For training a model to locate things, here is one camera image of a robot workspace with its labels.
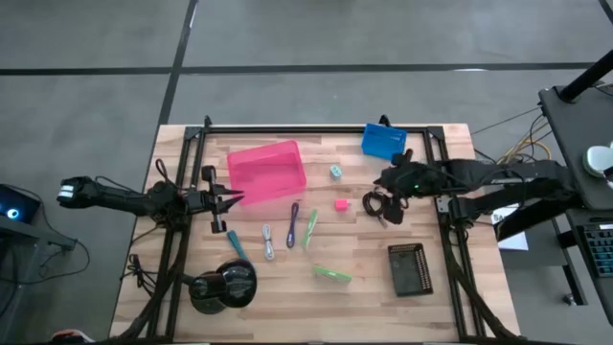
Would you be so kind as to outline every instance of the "small pink block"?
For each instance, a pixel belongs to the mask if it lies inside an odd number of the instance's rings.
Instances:
[[[346,199],[336,199],[334,200],[334,208],[336,211],[347,211],[349,202]]]

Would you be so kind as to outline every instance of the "keyboard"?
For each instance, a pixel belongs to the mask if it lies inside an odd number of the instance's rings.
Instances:
[[[588,225],[583,229],[592,254],[592,268],[598,277],[613,277],[613,229],[601,229],[599,225]]]

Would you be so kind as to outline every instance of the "black round object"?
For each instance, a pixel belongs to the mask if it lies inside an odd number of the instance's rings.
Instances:
[[[194,278],[190,282],[190,297],[198,311],[217,313],[225,307],[246,307],[255,297],[257,287],[256,269],[246,260],[235,259],[215,272]]]

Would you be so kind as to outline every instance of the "white paper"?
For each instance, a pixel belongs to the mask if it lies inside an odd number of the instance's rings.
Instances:
[[[517,211],[517,207],[519,207],[518,204],[513,204],[495,210],[491,214],[491,223],[495,224],[498,221],[505,219],[508,215]],[[498,247],[500,249],[528,250],[526,234],[521,232],[515,236],[509,237],[504,241],[500,241],[498,242]]]

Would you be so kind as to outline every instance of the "blue light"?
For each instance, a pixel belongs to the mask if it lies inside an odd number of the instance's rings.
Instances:
[[[7,211],[7,217],[9,217],[9,219],[16,219],[19,217],[19,211],[16,209],[10,209]]]

